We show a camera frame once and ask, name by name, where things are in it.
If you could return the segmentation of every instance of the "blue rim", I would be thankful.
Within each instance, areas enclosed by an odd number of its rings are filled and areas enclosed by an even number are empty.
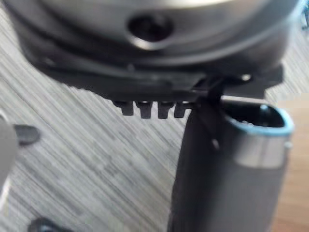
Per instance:
[[[286,137],[290,136],[294,131],[294,123],[288,113],[282,109],[275,109],[281,116],[284,126],[279,128],[274,127],[262,127],[254,126],[247,123],[239,122],[230,116],[226,116],[228,122],[230,122],[236,128],[245,131],[249,134],[262,135],[267,137]]]

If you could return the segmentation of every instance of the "striped carpet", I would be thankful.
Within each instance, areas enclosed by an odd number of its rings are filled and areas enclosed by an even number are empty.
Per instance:
[[[308,44],[297,31],[272,102],[308,92]],[[20,55],[2,8],[0,53],[0,108],[42,132],[20,149],[0,232],[25,232],[39,216],[77,232],[165,231],[185,120],[123,117],[110,101],[46,78]]]

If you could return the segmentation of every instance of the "cylindrical handle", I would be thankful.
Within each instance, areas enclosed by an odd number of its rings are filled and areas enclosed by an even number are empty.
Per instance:
[[[271,113],[270,124],[261,126],[254,118],[257,125],[211,108],[192,111],[172,193],[169,232],[269,231],[287,164],[285,144],[292,133],[284,113]]]

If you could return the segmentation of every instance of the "black clip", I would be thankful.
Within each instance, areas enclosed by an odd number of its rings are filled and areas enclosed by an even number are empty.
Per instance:
[[[153,107],[152,101],[137,101],[136,106],[140,109],[140,116],[143,119],[151,118],[151,108]]]
[[[131,101],[113,101],[114,105],[121,108],[122,114],[124,116],[133,116],[133,102]]]
[[[193,104],[189,102],[179,102],[175,106],[174,117],[175,118],[183,118],[184,113],[187,109],[192,109]]]
[[[174,104],[173,102],[158,102],[158,118],[167,119],[169,110],[173,108]]]

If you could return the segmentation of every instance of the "black plastic piece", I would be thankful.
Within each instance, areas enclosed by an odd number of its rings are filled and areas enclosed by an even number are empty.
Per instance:
[[[169,110],[173,108],[174,104],[173,102],[158,102],[158,118],[167,119]]]
[[[30,145],[40,139],[40,132],[37,128],[28,125],[14,125],[18,143],[21,146]]]
[[[131,101],[113,101],[114,105],[121,108],[122,114],[124,116],[133,116],[134,109],[133,109],[133,102]]]
[[[140,116],[143,119],[151,118],[151,109],[153,106],[152,101],[138,101],[136,102],[136,106],[140,109]]]
[[[177,103],[175,106],[174,117],[183,118],[187,109],[192,109],[193,103]]]
[[[223,95],[264,99],[266,89],[283,82],[283,66],[252,75],[251,80],[226,80]]]

